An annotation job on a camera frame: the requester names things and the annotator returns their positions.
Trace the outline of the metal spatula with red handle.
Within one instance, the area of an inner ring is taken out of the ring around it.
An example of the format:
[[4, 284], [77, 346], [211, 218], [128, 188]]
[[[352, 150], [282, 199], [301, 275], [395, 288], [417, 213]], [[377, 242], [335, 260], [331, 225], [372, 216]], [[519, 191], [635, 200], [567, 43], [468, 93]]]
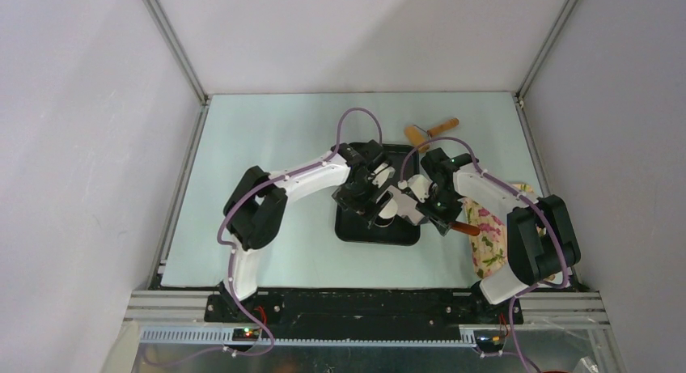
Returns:
[[[396, 216], [402, 218], [413, 226], [420, 226], [430, 222], [430, 219], [422, 214], [417, 208], [418, 202], [409, 195], [402, 193], [397, 187], [391, 185], [387, 191], [392, 195], [392, 201], [396, 204]], [[481, 233], [479, 227], [462, 223], [457, 220], [450, 221], [445, 227], [435, 227], [440, 235], [445, 236], [449, 230], [458, 231], [470, 236]]]

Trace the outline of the wooden dough roller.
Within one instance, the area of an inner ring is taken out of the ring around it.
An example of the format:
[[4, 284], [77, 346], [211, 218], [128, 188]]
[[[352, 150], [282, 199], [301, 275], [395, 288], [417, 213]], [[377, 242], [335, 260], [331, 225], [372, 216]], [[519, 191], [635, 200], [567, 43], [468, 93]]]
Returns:
[[446, 133], [448, 130], [454, 129], [459, 125], [459, 119], [456, 117], [449, 118], [443, 123], [433, 126], [429, 129], [423, 129], [418, 125], [408, 125], [404, 128], [404, 135], [412, 146], [417, 148], [417, 151], [425, 153], [430, 149], [429, 144], [425, 144], [431, 138]]

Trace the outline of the floral cloth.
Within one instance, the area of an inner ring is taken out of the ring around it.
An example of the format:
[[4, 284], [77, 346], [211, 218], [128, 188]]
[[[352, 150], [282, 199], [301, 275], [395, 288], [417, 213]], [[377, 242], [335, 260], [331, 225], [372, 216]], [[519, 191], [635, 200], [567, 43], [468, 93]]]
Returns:
[[466, 222], [476, 226], [479, 234], [469, 236], [472, 263], [476, 276], [486, 278], [507, 264], [505, 224], [471, 198], [464, 200]]

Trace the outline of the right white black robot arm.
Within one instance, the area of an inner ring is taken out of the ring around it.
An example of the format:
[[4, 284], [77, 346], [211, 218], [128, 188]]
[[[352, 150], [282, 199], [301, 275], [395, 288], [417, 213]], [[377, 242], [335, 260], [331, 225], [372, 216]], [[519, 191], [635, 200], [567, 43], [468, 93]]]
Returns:
[[417, 210], [445, 235], [470, 198], [505, 226], [506, 264], [478, 282], [473, 317], [490, 323], [502, 314], [502, 302], [531, 290], [558, 273], [567, 278], [581, 250], [565, 202], [557, 195], [536, 197], [490, 175], [469, 154], [448, 156], [428, 151], [421, 158], [424, 176], [410, 180]]

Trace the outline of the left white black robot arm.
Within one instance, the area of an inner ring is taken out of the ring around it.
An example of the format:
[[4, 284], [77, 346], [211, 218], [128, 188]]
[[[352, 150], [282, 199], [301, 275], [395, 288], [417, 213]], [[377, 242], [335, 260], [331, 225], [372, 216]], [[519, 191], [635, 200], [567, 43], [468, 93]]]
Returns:
[[338, 143], [319, 158], [282, 171], [250, 167], [227, 200], [217, 233], [218, 243], [231, 249], [223, 280], [230, 293], [225, 312], [240, 322], [254, 315], [261, 252], [277, 237], [289, 203], [332, 188], [343, 210], [373, 221], [392, 198], [387, 189], [395, 173], [376, 141], [358, 148]]

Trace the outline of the small round metal cup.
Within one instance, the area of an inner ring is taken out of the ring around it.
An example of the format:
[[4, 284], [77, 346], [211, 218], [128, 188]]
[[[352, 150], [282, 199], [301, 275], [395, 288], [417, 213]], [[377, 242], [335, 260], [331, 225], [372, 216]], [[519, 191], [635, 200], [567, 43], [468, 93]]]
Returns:
[[382, 217], [382, 216], [377, 216], [374, 220], [374, 226], [378, 228], [387, 228], [390, 227], [396, 219], [396, 216], [389, 216], [388, 218]]

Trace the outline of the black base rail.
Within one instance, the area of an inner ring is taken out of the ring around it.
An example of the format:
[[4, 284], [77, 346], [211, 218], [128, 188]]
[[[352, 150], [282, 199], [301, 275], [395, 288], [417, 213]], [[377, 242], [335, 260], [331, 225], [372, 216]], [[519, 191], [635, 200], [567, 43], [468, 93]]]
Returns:
[[469, 325], [522, 324], [516, 304], [492, 305], [466, 289], [259, 288], [237, 305], [224, 287], [204, 320], [249, 323], [254, 315], [282, 341], [462, 341]]

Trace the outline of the black baking tray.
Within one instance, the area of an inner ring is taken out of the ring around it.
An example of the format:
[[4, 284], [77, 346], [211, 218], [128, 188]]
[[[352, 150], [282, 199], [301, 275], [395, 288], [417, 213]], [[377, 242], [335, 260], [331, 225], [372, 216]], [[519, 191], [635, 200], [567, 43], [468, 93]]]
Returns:
[[[383, 144], [383, 148], [398, 173], [404, 157], [413, 149], [410, 145], [387, 143]], [[405, 173], [417, 174], [420, 171], [419, 168], [419, 157], [413, 155], [405, 166]], [[421, 237], [421, 228], [402, 217], [394, 217], [390, 224], [384, 227], [375, 224], [369, 227], [358, 214], [343, 210], [340, 206], [336, 208], [334, 232], [340, 240], [345, 242], [398, 246], [412, 246]]]

